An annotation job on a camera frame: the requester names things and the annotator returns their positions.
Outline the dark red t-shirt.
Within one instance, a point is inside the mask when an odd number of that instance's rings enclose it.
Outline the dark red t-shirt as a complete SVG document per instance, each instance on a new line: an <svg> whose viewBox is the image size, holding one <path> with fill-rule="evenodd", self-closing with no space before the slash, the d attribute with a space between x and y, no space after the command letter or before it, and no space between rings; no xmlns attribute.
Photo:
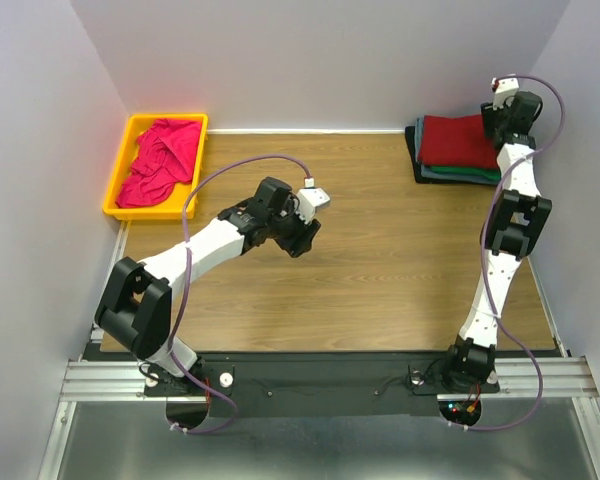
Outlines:
<svg viewBox="0 0 600 480"><path fill-rule="evenodd" d="M497 152L486 137L480 114L457 118L426 115L418 160L434 167L496 170Z"/></svg>

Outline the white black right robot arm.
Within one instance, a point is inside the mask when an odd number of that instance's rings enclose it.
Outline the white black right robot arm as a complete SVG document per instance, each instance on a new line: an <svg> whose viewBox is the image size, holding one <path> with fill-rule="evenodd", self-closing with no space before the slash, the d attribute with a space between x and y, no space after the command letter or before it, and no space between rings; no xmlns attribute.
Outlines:
<svg viewBox="0 0 600 480"><path fill-rule="evenodd" d="M528 91L496 93L481 107L487 138L497 151L501 180L482 228L481 274L469 314L440 366L451 391L474 391L495 381L495 358L502 311L514 276L548 220L552 202L536 185L531 127L541 98Z"/></svg>

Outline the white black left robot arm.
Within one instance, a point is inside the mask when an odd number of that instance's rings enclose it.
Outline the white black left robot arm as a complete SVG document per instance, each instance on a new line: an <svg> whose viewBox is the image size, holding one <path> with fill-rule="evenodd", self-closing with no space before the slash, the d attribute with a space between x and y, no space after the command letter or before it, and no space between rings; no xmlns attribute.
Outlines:
<svg viewBox="0 0 600 480"><path fill-rule="evenodd" d="M330 202L311 178L298 191L265 178L253 196L222 210L195 235L141 261L117 261L96 309L96 324L137 359L167 373L179 393L195 392L203 371L197 354L176 335L174 299L186 302L194 281L268 240L292 258L309 252L321 227L317 214Z"/></svg>

